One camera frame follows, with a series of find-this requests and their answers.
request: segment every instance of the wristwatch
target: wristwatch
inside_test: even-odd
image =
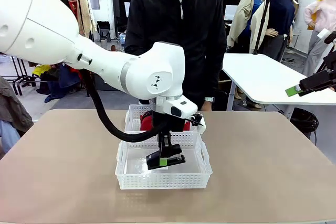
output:
[[[213,103],[215,101],[215,98],[214,97],[206,97],[206,98],[204,98],[204,101]]]

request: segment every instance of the empty white basket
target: empty white basket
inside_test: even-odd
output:
[[[159,149],[157,137],[141,143],[122,141],[115,169],[120,189],[205,188],[212,169],[201,136],[197,132],[173,133],[172,144],[176,143],[180,144],[186,163],[148,170],[146,157]]]
[[[125,118],[125,132],[140,130],[140,116],[153,110],[152,105],[130,105]],[[196,126],[190,125],[191,131],[197,131]]]

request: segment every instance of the brown table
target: brown table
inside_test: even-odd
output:
[[[125,111],[108,111],[122,129]],[[204,113],[206,189],[123,190],[119,141],[95,110],[53,110],[0,161],[0,221],[313,222],[336,219],[336,169],[278,113]]]

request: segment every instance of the pink sweater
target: pink sweater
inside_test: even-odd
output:
[[[319,33],[323,29],[334,31],[336,29],[336,0],[315,1],[306,7],[305,21],[312,22],[311,15],[317,11],[315,31]]]

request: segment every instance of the black button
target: black button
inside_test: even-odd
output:
[[[178,118],[180,118],[182,116],[181,110],[179,110],[177,107],[172,107],[170,109],[170,112],[171,112],[172,115],[177,116]]]

